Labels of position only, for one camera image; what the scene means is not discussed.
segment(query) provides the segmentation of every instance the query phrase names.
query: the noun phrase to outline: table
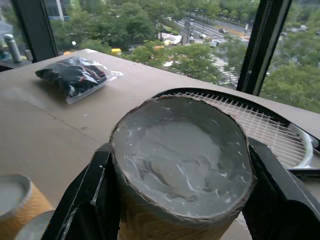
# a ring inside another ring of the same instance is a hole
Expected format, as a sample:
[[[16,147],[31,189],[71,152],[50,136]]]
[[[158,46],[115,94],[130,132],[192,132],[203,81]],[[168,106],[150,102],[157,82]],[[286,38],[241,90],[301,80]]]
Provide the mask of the table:
[[[124,75],[67,104],[35,71],[70,56],[97,61]],[[124,114],[159,92],[182,87],[208,88],[255,101],[320,139],[320,114],[84,49],[0,73],[0,174],[31,177],[56,206],[94,151],[109,141]],[[309,180],[306,185],[320,200],[320,182]],[[223,239],[246,240],[249,233],[235,222]]]

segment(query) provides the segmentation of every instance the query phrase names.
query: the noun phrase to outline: yellow vehicle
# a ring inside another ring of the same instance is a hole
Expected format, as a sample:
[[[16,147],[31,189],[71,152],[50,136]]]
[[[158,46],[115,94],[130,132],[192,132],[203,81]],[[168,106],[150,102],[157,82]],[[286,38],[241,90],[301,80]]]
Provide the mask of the yellow vehicle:
[[[114,55],[121,55],[121,49],[120,48],[112,48],[111,53]]]

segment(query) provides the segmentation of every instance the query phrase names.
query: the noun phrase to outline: black items in plastic bag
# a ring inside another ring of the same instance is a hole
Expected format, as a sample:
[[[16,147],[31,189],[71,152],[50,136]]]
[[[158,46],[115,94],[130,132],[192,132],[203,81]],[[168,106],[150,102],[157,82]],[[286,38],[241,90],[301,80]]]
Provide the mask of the black items in plastic bag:
[[[79,56],[49,64],[35,74],[54,84],[66,96],[66,102],[72,104],[103,87],[106,81],[122,75],[109,71],[98,62]]]

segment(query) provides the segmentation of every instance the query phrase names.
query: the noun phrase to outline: ziplock bag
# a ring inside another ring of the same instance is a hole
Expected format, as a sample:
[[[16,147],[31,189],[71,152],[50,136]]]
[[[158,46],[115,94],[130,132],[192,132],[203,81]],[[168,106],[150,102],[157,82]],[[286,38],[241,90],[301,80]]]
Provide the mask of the ziplock bag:
[[[109,71],[102,64],[79,56],[49,64],[35,74],[54,84],[66,96],[66,102],[72,104],[103,87],[106,81],[112,81],[123,74]]]

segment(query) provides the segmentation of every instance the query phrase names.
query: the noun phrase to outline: metal cylinder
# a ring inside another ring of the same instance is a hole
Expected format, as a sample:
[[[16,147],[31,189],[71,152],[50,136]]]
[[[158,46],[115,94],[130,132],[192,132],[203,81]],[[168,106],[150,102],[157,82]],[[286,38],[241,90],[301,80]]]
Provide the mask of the metal cylinder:
[[[5,43],[7,44],[8,48],[9,48],[9,52],[12,56],[12,59],[15,63],[20,63],[22,62],[22,58],[17,46],[17,43],[15,41],[15,38],[13,35],[11,34],[5,34],[3,36]]]

